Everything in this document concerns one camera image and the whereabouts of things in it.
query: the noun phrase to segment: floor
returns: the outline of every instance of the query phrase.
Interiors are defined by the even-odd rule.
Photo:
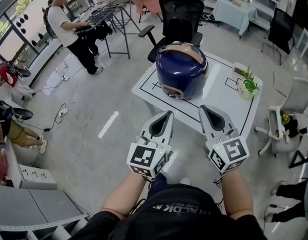
[[[137,20],[139,18],[134,8],[132,16]],[[155,25],[152,32],[156,40],[162,38],[163,23],[156,15],[144,15],[138,24],[140,29],[148,25]],[[136,28],[129,23],[127,31],[136,32]],[[265,32],[257,26],[252,25],[241,39],[238,31],[226,24],[218,27],[214,23],[207,23],[199,26],[198,31],[203,34],[202,50],[231,63],[250,65],[253,73],[262,79],[263,90],[254,126],[268,127],[267,109],[283,102],[293,77],[308,79],[307,65],[298,59],[299,50],[293,49],[282,66],[279,66],[278,55],[273,57],[271,50],[265,48],[264,53],[261,53]],[[69,76],[69,80],[57,88],[40,91],[32,101],[25,104],[34,113],[28,123],[46,128],[52,126],[60,106],[66,103],[66,117],[45,133],[47,150],[35,159],[35,164],[51,170],[58,187],[78,206],[93,214],[99,211],[107,194],[129,173],[126,159],[130,143],[135,141],[144,122],[152,117],[145,102],[131,92],[134,84],[151,66],[147,55],[152,44],[148,38],[137,35],[128,35],[127,40],[130,59],[124,54],[113,54],[109,58],[105,42],[98,41],[99,50],[103,51],[99,63],[104,67],[104,71],[98,75],[89,75],[66,48],[61,49],[43,70],[33,88],[40,90],[55,87],[60,84],[64,73]],[[113,33],[108,37],[108,42],[111,51],[125,52],[124,37],[121,34]],[[119,113],[117,118],[103,137],[99,138],[98,134],[115,112]],[[90,122],[83,127],[91,115]],[[213,184],[219,174],[205,158],[202,149],[205,137],[178,120],[174,122],[173,132],[170,144],[176,159],[168,181],[177,183],[181,178],[188,177],[191,185],[203,189],[212,195],[215,202],[220,202],[222,192]],[[302,175],[308,175],[308,166],[305,169],[302,166],[288,169],[291,159],[289,155],[275,158],[267,151],[263,156],[258,156],[257,151],[266,141],[266,136],[255,133],[253,129],[250,131],[247,139],[250,158],[241,167],[261,227],[264,224],[265,208],[269,204],[281,207],[295,204],[293,200],[271,197],[271,188],[280,180],[295,184]],[[28,162],[32,160],[33,157],[29,156]],[[269,208],[267,211],[279,212],[280,209]],[[265,235],[269,240],[298,240],[304,235],[307,226],[303,218],[281,224],[268,223],[265,225]]]

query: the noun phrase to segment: drawer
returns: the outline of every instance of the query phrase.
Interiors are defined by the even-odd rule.
[[[44,183],[54,183],[56,184],[56,181],[54,180],[52,174],[49,170],[45,169],[39,169],[39,175]]]
[[[24,181],[34,181],[30,167],[19,164],[20,172],[22,173]]]
[[[27,170],[31,173],[33,181],[43,182],[42,177],[41,177],[41,173],[40,173],[41,169],[38,169],[38,168],[35,168],[35,167],[28,167]]]

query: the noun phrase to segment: white floor marking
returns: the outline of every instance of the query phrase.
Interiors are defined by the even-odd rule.
[[[107,132],[107,130],[110,128],[111,124],[114,122],[115,118],[117,118],[119,115],[119,112],[115,111],[114,114],[108,119],[107,123],[104,125],[103,129],[98,134],[98,137],[102,139],[103,135]]]
[[[306,163],[304,163],[303,166],[302,166],[302,170],[300,171],[298,183],[300,183],[302,181],[303,174],[304,174],[304,171],[305,171],[305,167],[306,167]]]
[[[272,230],[272,233],[275,232],[275,230],[279,227],[280,224],[281,224],[280,222],[277,222],[277,223],[276,223],[275,227],[274,227],[273,230]]]

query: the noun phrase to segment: blue rice cooker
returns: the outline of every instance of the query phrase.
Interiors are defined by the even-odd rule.
[[[208,62],[195,45],[172,43],[157,51],[158,83],[165,94],[177,99],[190,99],[198,95],[207,79]]]

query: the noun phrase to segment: rice cooker lid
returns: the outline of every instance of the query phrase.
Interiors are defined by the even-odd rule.
[[[158,51],[156,63],[165,73],[192,79],[204,74],[208,64],[197,46],[183,42],[163,46]]]

